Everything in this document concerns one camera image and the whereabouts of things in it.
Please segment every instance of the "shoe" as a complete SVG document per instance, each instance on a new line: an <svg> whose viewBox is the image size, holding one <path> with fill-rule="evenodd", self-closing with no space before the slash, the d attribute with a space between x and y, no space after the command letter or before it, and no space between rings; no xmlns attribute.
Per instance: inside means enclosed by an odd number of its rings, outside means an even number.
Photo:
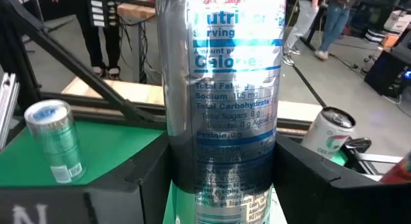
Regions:
<svg viewBox="0 0 411 224"><path fill-rule="evenodd" d="M284 64L286 64L288 66L293 66L294 65L294 61L291 58L291 54L289 54L289 53L284 53L283 54L283 62L284 62Z"/></svg>
<svg viewBox="0 0 411 224"><path fill-rule="evenodd" d="M109 80L121 80L120 79L120 67L112 67L107 71L107 79Z"/></svg>
<svg viewBox="0 0 411 224"><path fill-rule="evenodd" d="M101 66L92 67L92 71L95 73L96 76L100 78L104 78L106 75L106 67L104 64L102 64Z"/></svg>
<svg viewBox="0 0 411 224"><path fill-rule="evenodd" d="M328 52L323 52L323 51L316 51L314 53L315 57L319 58L320 60L327 60L328 59Z"/></svg>
<svg viewBox="0 0 411 224"><path fill-rule="evenodd" d="M292 54L295 54L295 55L301 55L301 51L300 51L296 46L294 46L293 48L291 48L291 49L290 49L290 52L291 52Z"/></svg>

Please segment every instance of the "wooden plank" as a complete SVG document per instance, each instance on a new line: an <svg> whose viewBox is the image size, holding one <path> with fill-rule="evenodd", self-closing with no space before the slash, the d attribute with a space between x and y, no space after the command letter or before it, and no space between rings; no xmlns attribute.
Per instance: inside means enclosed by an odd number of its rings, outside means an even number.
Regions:
<svg viewBox="0 0 411 224"><path fill-rule="evenodd" d="M136 103L146 103L149 105L164 106L162 87L146 85L140 83L119 82L105 80L116 92L124 98ZM62 94L72 94L76 96L88 96L92 98L101 98L101 96L86 85L81 79L75 78L63 91ZM297 103L290 101L278 101L278 117L282 119L291 119L298 121L315 120L321 111L320 105L311 105L306 103Z"/></svg>
<svg viewBox="0 0 411 224"><path fill-rule="evenodd" d="M145 20L155 16L155 8L122 3L117 7L117 14L123 17Z"/></svg>

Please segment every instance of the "silver can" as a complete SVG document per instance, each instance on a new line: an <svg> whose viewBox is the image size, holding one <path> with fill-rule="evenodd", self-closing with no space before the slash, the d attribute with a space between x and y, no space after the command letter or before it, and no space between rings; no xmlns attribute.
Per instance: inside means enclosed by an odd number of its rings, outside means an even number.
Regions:
<svg viewBox="0 0 411 224"><path fill-rule="evenodd" d="M301 145L331 159L352 134L354 127L355 120L347 112L325 107L311 124Z"/></svg>
<svg viewBox="0 0 411 224"><path fill-rule="evenodd" d="M156 3L176 223L266 223L285 0Z"/></svg>
<svg viewBox="0 0 411 224"><path fill-rule="evenodd" d="M24 118L56 182L66 184L80 179L85 162L69 104L57 99L41 101L30 106Z"/></svg>

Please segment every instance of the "can top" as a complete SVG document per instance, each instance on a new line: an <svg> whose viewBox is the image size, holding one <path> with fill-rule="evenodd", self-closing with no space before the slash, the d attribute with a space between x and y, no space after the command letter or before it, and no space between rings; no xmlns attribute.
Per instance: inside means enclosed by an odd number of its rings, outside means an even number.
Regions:
<svg viewBox="0 0 411 224"><path fill-rule="evenodd" d="M47 125L65 118L69 113L67 103L58 99L40 101L27 108L24 119L35 125Z"/></svg>
<svg viewBox="0 0 411 224"><path fill-rule="evenodd" d="M355 120L347 112L334 107L325 107L321 114L331 123L342 128L353 128Z"/></svg>

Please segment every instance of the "concrete floor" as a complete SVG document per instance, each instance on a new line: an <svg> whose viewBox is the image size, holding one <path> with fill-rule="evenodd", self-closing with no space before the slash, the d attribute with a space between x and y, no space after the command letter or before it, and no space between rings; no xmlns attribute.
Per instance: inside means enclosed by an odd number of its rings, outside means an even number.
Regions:
<svg viewBox="0 0 411 224"><path fill-rule="evenodd" d="M159 68L159 56L157 45L157 32L154 24L148 23L147 37L149 43L148 61L153 68ZM74 53L81 61L89 64L89 56L85 49L80 27L74 19L63 28L54 31L51 35L56 38L70 52ZM104 37L101 32L101 45L104 47ZM364 50L351 46L361 46L362 40L350 40L351 37L339 40L339 43L350 46L333 45L331 52L341 59L362 66L365 57L376 52L376 50ZM354 72L350 71L344 64L334 58L327 62L320 62L313 57L312 52L302 43L298 46L303 54L295 57L296 66L305 75L308 81L327 105L335 106L350 113L357 120L356 137L369 137L373 145L369 153L384 155L403 156L410 151L408 145L408 128L411 120L404 115L395 104L375 93ZM35 50L30 53L29 58L35 75L42 84L42 90L60 92L74 78L74 75L53 57L46 53L34 42L26 45L27 49ZM126 39L122 45L123 57L132 63L132 54ZM125 81L131 81L132 70L127 64L120 60L122 68L121 77ZM292 67L282 68L279 99L302 103L318 104L311 95L302 80Z"/></svg>

